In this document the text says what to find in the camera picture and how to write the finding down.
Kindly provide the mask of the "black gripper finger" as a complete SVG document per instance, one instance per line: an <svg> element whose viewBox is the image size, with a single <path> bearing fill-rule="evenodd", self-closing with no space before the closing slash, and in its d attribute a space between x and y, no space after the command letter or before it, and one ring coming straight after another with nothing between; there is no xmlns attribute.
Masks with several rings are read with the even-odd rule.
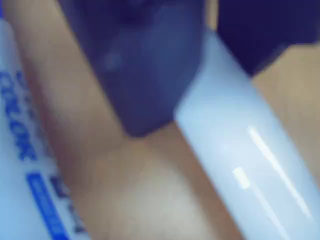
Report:
<svg viewBox="0 0 320 240"><path fill-rule="evenodd" d="M202 58L203 0L61 0L59 5L124 131L173 119Z"/></svg>
<svg viewBox="0 0 320 240"><path fill-rule="evenodd" d="M217 33L254 76L293 45L320 41L318 0L220 0Z"/></svg>

